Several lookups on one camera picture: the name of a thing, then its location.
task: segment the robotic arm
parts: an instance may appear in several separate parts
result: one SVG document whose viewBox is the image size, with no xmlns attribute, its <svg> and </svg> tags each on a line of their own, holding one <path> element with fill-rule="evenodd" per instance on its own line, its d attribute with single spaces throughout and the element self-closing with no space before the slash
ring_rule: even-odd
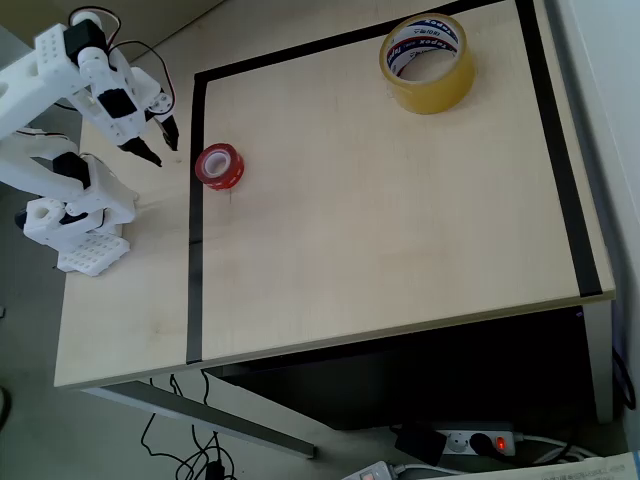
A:
<svg viewBox="0 0 640 480">
<path fill-rule="evenodd" d="M 24 126 L 66 97 L 112 143 L 162 166 L 140 134 L 154 119 L 177 150 L 175 95 L 129 66 L 96 14 L 78 13 L 71 23 L 36 37 L 33 52 L 0 72 L 0 181 L 42 197 L 16 222 L 27 237 L 60 252 L 58 268 L 97 275 L 129 250 L 120 234 L 135 218 L 136 194 L 95 156 L 78 156 L 64 135 Z M 50 160 L 52 170 L 34 157 Z"/>
</svg>

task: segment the table surface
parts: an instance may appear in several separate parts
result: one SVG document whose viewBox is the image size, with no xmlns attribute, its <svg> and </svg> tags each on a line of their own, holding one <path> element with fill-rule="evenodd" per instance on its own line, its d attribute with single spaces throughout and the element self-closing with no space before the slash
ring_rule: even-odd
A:
<svg viewBox="0 0 640 480">
<path fill-rule="evenodd" d="M 81 150 L 140 194 L 138 217 L 124 229 L 125 257 L 96 278 L 67 275 L 55 384 L 117 383 L 613 298 L 544 5 L 535 2 L 537 25 L 588 233 L 581 245 L 602 290 L 586 298 L 507 0 L 455 15 L 477 78 L 445 113 L 396 105 L 377 62 L 384 37 L 208 84 L 204 145 L 233 144 L 246 171 L 232 192 L 202 194 L 201 328 L 189 325 L 194 74 L 444 3 L 228 0 L 160 45 L 180 150 L 150 128 L 158 169 L 84 125 Z M 159 79 L 156 61 L 139 64 Z M 194 335 L 202 362 L 187 365 Z"/>
</svg>

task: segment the metal table leg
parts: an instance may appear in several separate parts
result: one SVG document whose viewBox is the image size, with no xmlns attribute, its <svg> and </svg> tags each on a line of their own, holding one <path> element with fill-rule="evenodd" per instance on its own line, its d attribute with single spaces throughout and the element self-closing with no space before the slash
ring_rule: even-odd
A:
<svg viewBox="0 0 640 480">
<path fill-rule="evenodd" d="M 587 330 L 591 380 L 600 423 L 613 420 L 613 361 L 611 302 L 589 303 L 582 307 Z"/>
<path fill-rule="evenodd" d="M 311 443 L 142 382 L 89 388 L 85 392 L 165 417 L 185 420 L 298 457 L 313 458 L 315 454 L 315 447 Z"/>
</svg>

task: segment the black tape line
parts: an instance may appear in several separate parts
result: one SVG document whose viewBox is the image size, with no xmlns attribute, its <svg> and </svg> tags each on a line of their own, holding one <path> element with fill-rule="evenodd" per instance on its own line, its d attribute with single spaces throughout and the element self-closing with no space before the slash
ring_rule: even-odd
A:
<svg viewBox="0 0 640 480">
<path fill-rule="evenodd" d="M 370 27 L 353 30 L 352 32 L 341 33 L 332 37 L 303 43 L 302 45 L 297 45 L 295 47 L 285 48 L 284 50 L 278 50 L 277 52 L 267 53 L 266 55 L 261 55 L 259 57 L 249 58 L 229 65 L 223 65 L 222 67 L 213 68 L 211 70 L 205 70 L 197 73 L 196 78 L 207 82 L 219 80 L 221 78 L 238 75 L 239 73 L 245 73 L 258 68 L 268 67 L 269 65 L 275 65 L 276 63 L 306 57 L 307 55 L 324 52 L 325 50 L 344 47 L 345 45 L 350 45 L 352 43 L 362 42 L 364 40 L 370 40 L 382 35 L 387 35 L 398 24 L 416 15 L 422 15 L 425 13 L 455 15 L 457 13 L 484 7 L 485 5 L 491 5 L 493 3 L 499 3 L 501 1 L 504 0 L 457 0 L 456 2 L 447 3 L 440 7 L 425 10 L 424 12 L 414 13 L 413 15 L 396 18 L 395 20 L 389 20 L 388 22 L 378 23 L 376 25 L 371 25 Z"/>
<path fill-rule="evenodd" d="M 189 176 L 189 280 L 187 307 L 187 364 L 202 361 L 202 194 L 195 173 L 204 150 L 204 107 L 207 82 L 195 80 L 191 106 L 191 173 Z"/>
<path fill-rule="evenodd" d="M 540 120 L 547 141 L 580 296 L 601 295 L 602 286 L 593 258 L 589 232 L 571 168 L 569 151 L 562 132 L 562 122 L 553 93 L 553 84 L 540 37 L 535 7 L 532 0 L 516 0 L 516 7 L 520 17 L 520 27 L 527 50 L 531 78 L 538 101 L 538 110 L 540 110 Z"/>
</svg>

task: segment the roll of tape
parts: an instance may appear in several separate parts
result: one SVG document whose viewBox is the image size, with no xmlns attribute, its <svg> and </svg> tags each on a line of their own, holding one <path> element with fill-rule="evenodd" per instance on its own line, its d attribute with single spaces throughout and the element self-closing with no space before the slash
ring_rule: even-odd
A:
<svg viewBox="0 0 640 480">
<path fill-rule="evenodd" d="M 404 67 L 416 55 L 436 49 L 448 50 L 455 56 L 442 76 L 432 81 L 400 78 Z M 414 113 L 448 110 L 469 92 L 475 78 L 462 26 L 453 18 L 437 13 L 416 15 L 394 28 L 382 42 L 380 68 L 396 101 Z"/>
<path fill-rule="evenodd" d="M 228 143 L 214 143 L 204 149 L 196 161 L 196 176 L 207 187 L 226 190 L 244 173 L 244 160 Z"/>
</svg>

